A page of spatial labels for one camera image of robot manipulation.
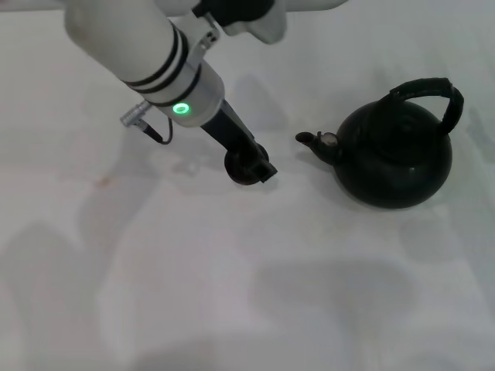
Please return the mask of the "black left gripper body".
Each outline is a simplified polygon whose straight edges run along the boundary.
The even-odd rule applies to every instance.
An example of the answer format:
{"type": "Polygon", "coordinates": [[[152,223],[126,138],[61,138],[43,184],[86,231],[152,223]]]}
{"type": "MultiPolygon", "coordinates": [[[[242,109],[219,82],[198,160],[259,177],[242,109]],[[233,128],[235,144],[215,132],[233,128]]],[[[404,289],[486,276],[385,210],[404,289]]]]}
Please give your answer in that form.
{"type": "Polygon", "coordinates": [[[218,112],[200,127],[228,152],[239,155],[241,161],[252,161],[259,155],[268,159],[266,150],[255,141],[254,135],[226,100],[222,100],[218,112]]]}

